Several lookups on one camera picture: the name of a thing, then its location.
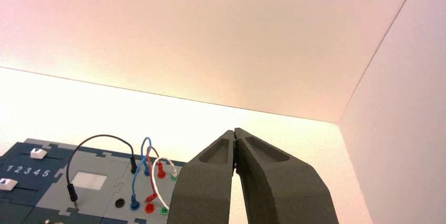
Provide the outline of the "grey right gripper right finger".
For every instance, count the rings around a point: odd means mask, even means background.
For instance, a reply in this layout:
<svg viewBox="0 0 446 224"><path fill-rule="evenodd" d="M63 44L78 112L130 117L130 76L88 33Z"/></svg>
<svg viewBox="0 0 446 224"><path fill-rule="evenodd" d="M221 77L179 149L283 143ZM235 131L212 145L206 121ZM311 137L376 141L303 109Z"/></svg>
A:
<svg viewBox="0 0 446 224"><path fill-rule="evenodd" d="M338 223L330 191L310 164L241 128L236 173L249 223Z"/></svg>

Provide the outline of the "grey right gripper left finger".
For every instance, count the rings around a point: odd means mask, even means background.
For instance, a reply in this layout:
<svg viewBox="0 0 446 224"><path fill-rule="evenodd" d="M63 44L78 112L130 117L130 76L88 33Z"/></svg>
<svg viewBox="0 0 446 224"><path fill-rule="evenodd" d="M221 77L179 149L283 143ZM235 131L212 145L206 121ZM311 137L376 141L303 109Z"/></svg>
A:
<svg viewBox="0 0 446 224"><path fill-rule="evenodd" d="M228 223L235 136L228 130L181 169L167 223Z"/></svg>

